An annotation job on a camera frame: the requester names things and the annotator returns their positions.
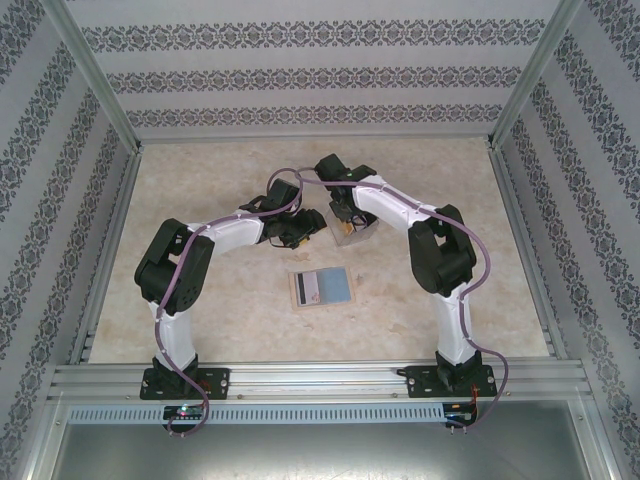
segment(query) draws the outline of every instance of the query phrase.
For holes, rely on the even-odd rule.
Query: marble surface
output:
[[[165,219],[228,214],[261,194],[277,168],[313,166],[330,153],[347,166],[373,167],[425,203],[457,206],[494,265],[471,296],[476,341],[507,356],[548,355],[482,139],[340,139],[146,147],[90,362],[147,363],[155,354],[153,319],[133,273]],[[324,213],[328,200],[323,188],[305,187],[304,206]],[[354,303],[294,311],[289,272],[342,265],[351,271]],[[476,277],[482,268],[480,261]],[[430,296],[411,274],[406,237],[385,224],[348,247],[336,247],[325,229],[293,251],[268,243],[230,251],[212,263],[194,309],[202,361],[433,358],[437,345]]]

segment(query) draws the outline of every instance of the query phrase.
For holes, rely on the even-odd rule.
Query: wall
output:
[[[552,307],[640,478],[640,1],[585,1],[503,148]]]
[[[41,5],[0,1],[0,479],[68,360],[129,152]]]
[[[70,1],[142,140],[487,134],[558,0]]]

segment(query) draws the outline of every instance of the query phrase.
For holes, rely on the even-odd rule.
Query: enclosure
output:
[[[2,1],[0,478],[640,478],[639,8]],[[496,408],[449,432],[470,398],[398,375],[439,348],[406,234],[325,228],[214,258],[193,343],[225,399],[169,438],[181,402],[139,398],[158,346],[134,272],[159,226],[332,153],[486,243],[470,312],[510,367]],[[351,302],[296,308],[291,275],[327,267]]]

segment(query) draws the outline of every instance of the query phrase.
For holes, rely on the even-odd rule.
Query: aluminum frame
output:
[[[489,360],[496,382],[500,362]],[[206,364],[231,370],[229,398],[216,405],[389,404],[468,401],[468,397],[411,399],[405,378],[396,370],[433,361],[308,362]],[[48,479],[55,469],[69,415],[75,405],[175,405],[143,401],[138,395],[147,365],[58,366],[35,434],[24,479]],[[488,402],[491,399],[480,399]],[[618,479],[620,473],[604,433],[586,372],[579,360],[521,358],[510,360],[510,379],[500,401],[566,401],[592,479]]]
[[[98,261],[98,270],[96,271],[96,281],[91,288],[89,299],[87,300],[87,308],[85,309],[84,318],[78,329],[78,336],[73,345],[69,363],[77,364],[83,360],[83,354],[88,343],[90,332],[95,331],[100,319],[100,312],[104,305],[104,299],[109,287],[109,279],[113,271],[113,265],[116,260],[116,253],[120,245],[120,238],[124,230],[124,223],[129,212],[131,196],[138,177],[138,170],[142,160],[143,149],[134,148],[129,158],[129,164],[125,173],[124,183],[118,195],[115,215],[109,227],[109,233],[105,240],[106,248]]]
[[[42,7],[47,12],[48,18],[53,22],[56,30],[64,40],[71,52],[78,68],[95,93],[100,105],[115,127],[120,140],[126,145],[127,150],[133,151],[140,144],[127,114],[118,101],[107,76],[100,68],[95,55],[89,48],[86,38],[80,27],[73,19],[65,0],[43,0]]]
[[[496,126],[491,132],[491,144],[496,147],[504,143],[505,138],[515,123],[522,107],[529,98],[529,94],[535,87],[538,79],[547,66],[549,59],[553,56],[564,32],[569,27],[573,17],[582,5],[581,0],[560,0],[556,10],[553,12],[547,27],[542,32],[542,37],[536,48],[529,57],[529,61],[518,79],[513,93],[507,100]]]
[[[535,253],[533,252],[533,245],[529,235],[527,234],[527,227],[525,226],[524,217],[518,207],[516,200],[516,194],[513,190],[513,185],[509,181],[507,174],[507,167],[502,158],[502,152],[499,148],[492,147],[488,141],[488,152],[493,172],[498,182],[498,190],[502,196],[502,202],[507,213],[509,224],[511,225],[511,231],[516,242],[516,247],[520,255],[520,261],[524,268],[524,274],[529,283],[529,290],[531,291],[531,297],[533,299],[533,305],[538,314],[538,319],[542,325],[543,332],[549,335],[549,340],[553,347],[554,354],[559,359],[567,359],[567,351],[562,340],[562,335],[558,327],[556,318],[549,302],[546,289],[544,287],[544,280],[540,275],[540,269],[538,268]]]

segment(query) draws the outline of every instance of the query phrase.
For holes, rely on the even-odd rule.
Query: purple cable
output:
[[[281,173],[283,173],[283,172],[292,172],[295,175],[296,173],[308,172],[310,170],[314,170],[314,168],[313,167],[304,167],[304,168],[299,168],[299,169],[295,170],[293,168],[284,167],[284,168],[280,168],[279,170],[276,170],[275,172],[273,172],[271,174],[271,176],[269,177],[269,181],[267,182],[267,195],[269,194],[269,189],[271,188],[271,184],[273,183],[274,179],[278,175],[280,175]],[[298,210],[300,210],[300,207],[302,207],[302,199],[300,199],[300,202],[291,211],[291,213],[298,213]]]
[[[507,362],[507,359],[505,358],[504,355],[502,355],[500,352],[496,352],[495,350],[490,350],[488,348],[484,348],[481,347],[480,345],[478,345],[477,343],[475,343],[472,339],[471,336],[469,335],[469,331],[467,330],[467,326],[464,322],[464,298],[471,292],[473,292],[474,290],[476,290],[477,288],[479,288],[484,282],[487,281],[487,278],[489,277],[489,273],[491,272],[491,258],[489,256],[489,251],[487,250],[487,247],[485,246],[485,244],[482,242],[482,240],[480,240],[480,237],[478,237],[478,235],[476,235],[471,229],[469,229],[469,227],[467,227],[466,225],[457,222],[456,220],[449,218],[449,217],[445,217],[444,215],[439,214],[438,212],[434,212],[432,210],[429,210],[415,202],[412,202],[411,200],[407,199],[406,197],[404,197],[403,195],[401,195],[400,193],[396,192],[395,190],[391,190],[391,189],[386,189],[385,186],[386,185],[379,185],[377,183],[369,183],[369,182],[323,182],[322,180],[315,180],[315,179],[311,179],[311,178],[304,178],[302,177],[302,175],[300,175],[300,171],[296,172],[296,178],[301,182],[301,183],[310,183],[312,185],[322,185],[325,187],[339,187],[339,186],[343,186],[343,187],[367,187],[367,188],[375,188],[376,190],[380,190],[383,192],[388,193],[389,195],[391,195],[392,197],[396,198],[397,200],[400,200],[402,203],[404,203],[405,205],[407,205],[410,208],[413,208],[414,210],[417,210],[421,213],[424,213],[426,215],[429,215],[437,220],[440,220],[441,222],[445,222],[448,223],[449,225],[452,225],[454,227],[456,227],[458,230],[463,231],[464,233],[466,233],[480,248],[480,251],[482,252],[482,256],[484,257],[484,272],[482,273],[482,276],[480,277],[480,279],[473,283],[472,285],[469,285],[469,287],[467,287],[465,290],[463,290],[460,293],[460,298],[459,298],[459,303],[460,303],[460,328],[462,329],[462,334],[464,335],[465,340],[469,343],[469,345],[471,345],[473,348],[475,348],[476,350],[479,350],[480,352],[489,354],[489,355],[493,355],[495,357],[498,357],[501,361],[502,364],[504,365],[504,377],[502,378],[502,383],[500,384],[500,387],[498,388],[498,392],[496,394],[496,396],[493,398],[493,401],[491,402],[491,404],[489,405],[489,407],[487,408],[486,412],[484,413],[484,415],[478,419],[475,423],[473,423],[472,425],[470,425],[469,427],[467,427],[467,429],[471,429],[471,428],[476,428],[478,425],[480,425],[486,418],[487,416],[491,413],[491,411],[495,408],[495,406],[498,403],[498,400],[500,400],[500,397],[502,396],[505,387],[507,386],[507,380],[509,379],[509,363]]]
[[[293,172],[293,173],[296,173],[296,170],[293,169],[293,168],[281,168],[276,173],[274,173],[274,175],[277,175],[277,174],[282,173],[282,172]],[[286,212],[287,210],[289,210],[292,206],[294,206],[301,199],[303,185],[304,185],[303,182],[300,181],[300,188],[298,190],[298,194],[295,196],[295,198],[293,200],[291,200],[291,202],[289,202],[284,207],[278,208],[276,210],[271,210],[269,212],[242,213],[242,214],[236,214],[236,215],[228,215],[226,217],[222,217],[222,218],[218,218],[216,220],[213,220],[213,221],[211,221],[209,223],[205,223],[204,225],[202,225],[196,231],[193,232],[193,234],[189,237],[189,240],[187,240],[187,243],[184,246],[184,249],[182,251],[182,254],[180,255],[180,260],[178,261],[178,265],[176,267],[176,270],[173,273],[173,277],[171,277],[171,281],[169,282],[169,286],[167,287],[167,291],[165,292],[164,297],[162,297],[162,301],[160,302],[160,305],[158,305],[158,310],[156,312],[156,326],[155,326],[156,343],[158,344],[158,348],[160,349],[160,353],[162,353],[162,356],[166,360],[167,364],[169,364],[169,366],[173,369],[174,372],[176,372],[189,385],[191,385],[193,388],[195,388],[196,391],[202,396],[202,406],[204,408],[202,419],[200,420],[200,423],[198,423],[191,430],[189,430],[187,432],[180,433],[179,435],[182,438],[187,437],[189,435],[193,435],[198,430],[200,430],[200,428],[202,428],[202,426],[206,423],[207,419],[209,418],[209,408],[210,408],[209,397],[207,397],[207,394],[204,391],[204,389],[200,385],[198,385],[194,380],[192,380],[188,375],[186,375],[173,362],[171,357],[167,354],[167,350],[164,348],[164,344],[162,343],[162,338],[160,336],[160,321],[162,319],[162,314],[164,312],[164,308],[167,306],[167,303],[169,302],[169,298],[171,297],[171,294],[173,293],[173,291],[176,288],[176,284],[178,283],[178,277],[180,276],[180,272],[182,271],[182,268],[184,267],[184,263],[186,261],[187,254],[189,253],[189,249],[191,248],[191,245],[193,244],[193,242],[195,241],[195,239],[196,239],[196,237],[198,235],[200,235],[202,232],[204,232],[207,228],[213,227],[213,226],[218,225],[220,223],[223,223],[223,222],[226,222],[226,221],[229,221],[229,220],[236,220],[236,219],[240,219],[240,218],[264,217],[264,216],[268,216],[268,215],[276,215],[278,213]],[[171,425],[173,424],[173,421],[174,421],[175,418],[177,418],[177,417],[172,417],[171,419],[169,419],[169,422],[167,424],[167,430],[169,431],[169,435],[172,435],[172,436],[173,435],[178,435],[176,432],[171,430]]]

